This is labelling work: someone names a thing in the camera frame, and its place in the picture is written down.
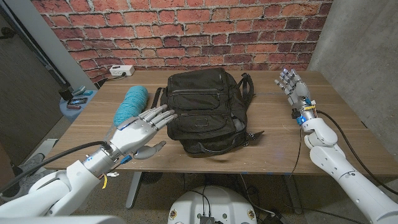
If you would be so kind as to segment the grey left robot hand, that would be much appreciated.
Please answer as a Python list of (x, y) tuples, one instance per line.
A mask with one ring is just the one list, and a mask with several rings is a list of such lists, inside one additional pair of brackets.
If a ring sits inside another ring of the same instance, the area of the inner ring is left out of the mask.
[(162, 105), (129, 118), (116, 127), (107, 151), (114, 158), (132, 153), (134, 159), (148, 159), (159, 152), (166, 142), (161, 141), (152, 147), (146, 146), (146, 143), (177, 116), (174, 110), (167, 110), (167, 105)]

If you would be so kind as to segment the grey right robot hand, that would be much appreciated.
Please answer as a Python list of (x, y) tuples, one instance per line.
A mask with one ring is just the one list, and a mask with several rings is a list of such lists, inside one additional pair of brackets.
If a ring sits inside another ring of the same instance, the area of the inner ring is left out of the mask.
[(299, 125), (317, 117), (310, 91), (294, 69), (287, 70), (284, 68), (279, 75), (279, 79), (274, 81), (287, 95), (287, 100), (292, 106), (292, 118), (296, 119)]

